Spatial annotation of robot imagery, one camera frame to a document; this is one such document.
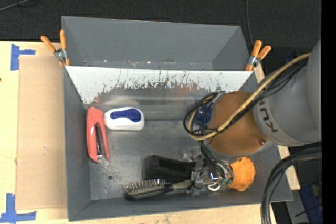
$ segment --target black carpet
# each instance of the black carpet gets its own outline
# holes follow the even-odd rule
[[[321,0],[14,1],[20,0],[0,0],[0,40],[39,41],[46,35],[57,42],[63,15],[238,25],[250,51],[251,40],[272,46],[263,61],[270,73],[286,63],[287,54],[310,52],[321,38]]]

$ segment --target red stapler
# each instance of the red stapler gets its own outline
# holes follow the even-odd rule
[[[103,112],[91,107],[88,109],[86,118],[86,141],[89,157],[98,161],[98,157],[103,155],[101,139],[104,143],[105,158],[110,160],[109,146],[106,137],[105,123]]]

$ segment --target tan cable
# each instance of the tan cable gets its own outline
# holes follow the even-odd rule
[[[221,125],[217,128],[217,130],[211,131],[203,136],[196,136],[196,135],[192,135],[190,134],[190,137],[194,140],[197,141],[201,141],[201,140],[205,140],[208,139],[212,136],[217,135],[218,133],[222,132],[232,121],[232,119],[238,115],[242,110],[244,110],[252,101],[253,99],[260,94],[260,92],[267,86],[269,85],[277,76],[279,76],[281,73],[283,73],[285,70],[287,70],[289,67],[291,67],[292,65],[296,64],[297,62],[308,58],[310,56],[310,53],[308,54],[304,54],[301,55],[293,60],[291,60],[289,63],[285,64],[284,66],[282,66],[281,68],[279,68],[277,71],[274,72],[274,74],[272,74],[270,77],[268,77],[262,84],[260,84],[258,86],[258,88],[249,96],[249,98],[246,99],[246,101]],[[193,118],[196,114],[196,110],[193,112],[193,114],[191,115],[191,118],[189,120],[189,131],[191,131],[191,127],[192,127],[192,122],[193,122]]]

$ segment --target hairbrush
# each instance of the hairbrush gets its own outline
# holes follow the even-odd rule
[[[125,186],[126,200],[141,200],[163,195],[176,190],[188,189],[191,186],[190,180],[178,183],[166,183],[164,179],[148,179],[131,183]]]

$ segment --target clamp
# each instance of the clamp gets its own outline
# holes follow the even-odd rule
[[[59,64],[61,66],[63,66],[63,65],[69,66],[70,65],[70,60],[68,58],[67,51],[66,51],[67,44],[66,44],[66,41],[65,41],[63,30],[61,30],[59,32],[59,38],[60,38],[60,42],[61,42],[61,48],[59,48],[59,49],[56,49],[55,46],[50,42],[50,40],[46,36],[41,36],[41,41],[54,54],[54,56],[58,59]]]
[[[271,51],[271,46],[267,45],[262,50],[261,49],[262,43],[260,40],[256,40],[254,43],[254,47],[251,53],[251,56],[248,60],[248,63],[245,67],[245,71],[252,71],[255,69],[263,60],[266,55]]]

